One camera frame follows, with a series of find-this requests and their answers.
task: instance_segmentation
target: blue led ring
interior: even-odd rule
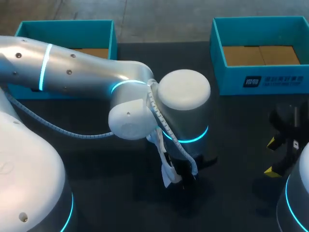
[[[291,207],[290,207],[290,203],[289,203],[289,200],[288,200],[288,193],[287,193],[287,189],[288,189],[288,182],[289,182],[289,179],[290,179],[290,176],[288,178],[288,180],[286,181],[286,185],[285,185],[285,198],[286,198],[286,203],[289,207],[289,210],[292,214],[292,216],[294,217],[295,221],[298,223],[298,225],[305,231],[305,232],[309,232],[301,223],[300,221],[297,219],[297,217],[295,216],[295,214],[293,213]]]
[[[145,82],[143,81],[138,81],[138,80],[126,80],[126,81],[122,81],[122,82],[119,82],[117,85],[115,85],[112,90],[111,90],[111,94],[114,92],[114,90],[119,87],[120,85],[122,84],[126,84],[126,83],[140,83],[140,84],[146,84]]]
[[[195,138],[195,139],[190,139],[190,140],[178,140],[178,142],[181,143],[181,144],[188,144],[188,143],[196,142],[197,140],[200,140],[201,138],[203,138],[204,135],[207,133],[207,131],[208,131],[208,126],[207,126],[206,130],[205,130],[199,137],[197,137],[197,138]],[[164,131],[162,131],[162,132],[164,133],[164,135],[165,135],[167,138],[169,138],[170,140],[172,140],[172,138],[171,138],[168,134],[166,134]]]
[[[42,63],[42,67],[41,67],[41,74],[40,74],[40,81],[39,81],[39,90],[43,91],[43,82],[44,82],[44,75],[45,75],[45,69],[47,66],[47,62],[49,60],[49,54],[50,54],[50,50],[52,49],[52,44],[48,44],[44,57],[43,57],[43,63]]]
[[[72,213],[73,213],[73,205],[74,205],[74,199],[73,199],[73,193],[72,193],[72,206],[71,206],[71,212],[70,212],[70,215],[68,217],[68,220],[66,222],[66,224],[63,226],[62,230],[60,232],[64,232],[64,230],[66,229],[71,217],[72,217]]]

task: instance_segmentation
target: gray floor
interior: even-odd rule
[[[113,19],[120,42],[209,39],[214,17],[303,15],[308,0],[0,0],[0,35],[23,20]]]

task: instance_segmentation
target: black table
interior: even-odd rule
[[[199,173],[197,189],[165,189],[159,155],[145,140],[67,138],[20,113],[62,157],[79,211],[79,231],[279,231],[276,203],[286,178],[266,178],[263,171],[282,158],[284,148],[278,153],[266,149],[274,134],[267,115],[277,102],[301,103],[308,96],[219,97],[208,42],[119,44],[118,49],[119,59],[147,64],[157,80],[177,69],[208,78],[213,119],[205,154],[216,154],[218,162]],[[22,103],[72,132],[109,131],[105,101]]]

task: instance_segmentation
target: teal box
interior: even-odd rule
[[[108,59],[117,59],[117,38],[112,20],[24,21],[15,36],[66,48],[108,48]],[[56,93],[8,85],[16,99],[67,99]]]
[[[292,46],[300,65],[228,66],[223,46]],[[309,26],[302,16],[214,18],[211,60],[220,95],[309,93]]]

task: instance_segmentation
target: white robotic arm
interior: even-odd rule
[[[158,148],[166,186],[196,178],[210,97],[209,82],[198,72],[174,71],[158,84],[140,62],[106,60],[28,38],[0,36],[0,82],[110,99],[112,132],[91,136],[62,130],[7,94],[17,107],[69,136],[147,137]],[[3,92],[0,107],[0,205],[6,202],[0,207],[0,215],[6,213],[0,232],[74,231],[74,201],[60,156],[22,124]]]

